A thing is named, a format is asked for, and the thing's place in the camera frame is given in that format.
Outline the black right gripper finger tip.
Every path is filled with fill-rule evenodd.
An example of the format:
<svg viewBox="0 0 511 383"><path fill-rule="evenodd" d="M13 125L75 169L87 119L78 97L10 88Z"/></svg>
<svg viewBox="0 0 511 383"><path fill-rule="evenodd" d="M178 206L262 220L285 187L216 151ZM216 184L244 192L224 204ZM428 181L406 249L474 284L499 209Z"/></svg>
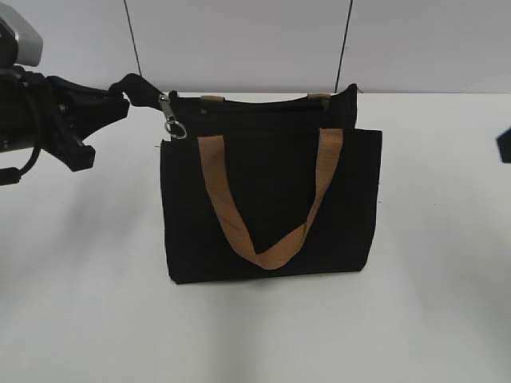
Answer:
<svg viewBox="0 0 511 383"><path fill-rule="evenodd" d="M511 128L508 128L497 137L496 144L501 162L511 163Z"/></svg>

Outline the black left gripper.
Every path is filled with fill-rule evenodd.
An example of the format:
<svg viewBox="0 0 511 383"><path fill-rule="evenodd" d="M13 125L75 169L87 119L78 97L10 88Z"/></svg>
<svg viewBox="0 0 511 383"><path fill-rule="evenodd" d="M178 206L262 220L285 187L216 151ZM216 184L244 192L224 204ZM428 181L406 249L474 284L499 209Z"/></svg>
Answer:
<svg viewBox="0 0 511 383"><path fill-rule="evenodd" d="M127 117L129 101L110 93L19 69L23 96L35 107L37 145L71 172L93 167L96 152L83 140Z"/></svg>

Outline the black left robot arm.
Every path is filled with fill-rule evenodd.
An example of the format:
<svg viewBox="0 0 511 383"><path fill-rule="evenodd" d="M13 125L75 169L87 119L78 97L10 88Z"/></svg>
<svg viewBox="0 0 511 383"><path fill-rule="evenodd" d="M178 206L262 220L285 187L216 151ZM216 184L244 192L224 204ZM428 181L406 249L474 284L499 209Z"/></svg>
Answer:
<svg viewBox="0 0 511 383"><path fill-rule="evenodd" d="M42 151L70 171L93 166L95 150L84 140L127 117L129 101L122 94L77 85L56 76L24 70L1 71L1 151L32 150L21 168L1 170L1 184L17 184L36 164Z"/></svg>

